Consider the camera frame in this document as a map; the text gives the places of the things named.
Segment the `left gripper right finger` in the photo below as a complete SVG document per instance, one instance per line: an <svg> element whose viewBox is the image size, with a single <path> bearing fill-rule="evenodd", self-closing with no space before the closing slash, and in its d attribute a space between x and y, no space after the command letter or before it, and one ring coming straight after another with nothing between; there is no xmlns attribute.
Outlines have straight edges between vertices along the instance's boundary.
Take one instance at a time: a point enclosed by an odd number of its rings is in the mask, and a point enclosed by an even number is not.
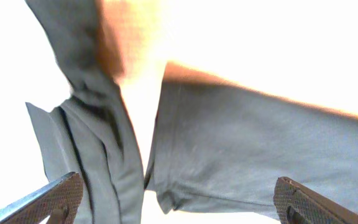
<svg viewBox="0 0 358 224"><path fill-rule="evenodd" d="M273 204L284 224L358 224L358 214L288 177L277 179Z"/></svg>

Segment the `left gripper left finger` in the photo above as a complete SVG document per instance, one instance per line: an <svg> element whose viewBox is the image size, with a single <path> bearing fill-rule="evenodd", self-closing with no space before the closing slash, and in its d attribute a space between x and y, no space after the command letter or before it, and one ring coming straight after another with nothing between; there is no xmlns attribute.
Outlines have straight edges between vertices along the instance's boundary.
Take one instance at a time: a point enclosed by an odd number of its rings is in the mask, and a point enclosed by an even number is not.
<svg viewBox="0 0 358 224"><path fill-rule="evenodd" d="M0 209L0 224L73 224L83 198L83 179L69 172Z"/></svg>

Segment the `black t-shirt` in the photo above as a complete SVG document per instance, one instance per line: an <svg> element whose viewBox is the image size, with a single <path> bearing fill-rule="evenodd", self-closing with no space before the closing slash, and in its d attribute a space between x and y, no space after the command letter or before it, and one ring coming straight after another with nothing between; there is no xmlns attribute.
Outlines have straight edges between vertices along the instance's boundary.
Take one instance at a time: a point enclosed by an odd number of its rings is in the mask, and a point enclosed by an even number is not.
<svg viewBox="0 0 358 224"><path fill-rule="evenodd" d="M170 72L142 162L118 79L162 75L145 40L158 4L28 1L73 87L51 111L27 105L44 171L84 180L78 223L139 223L144 192L164 213L255 212L278 218L273 191L291 177L358 214L358 119Z"/></svg>

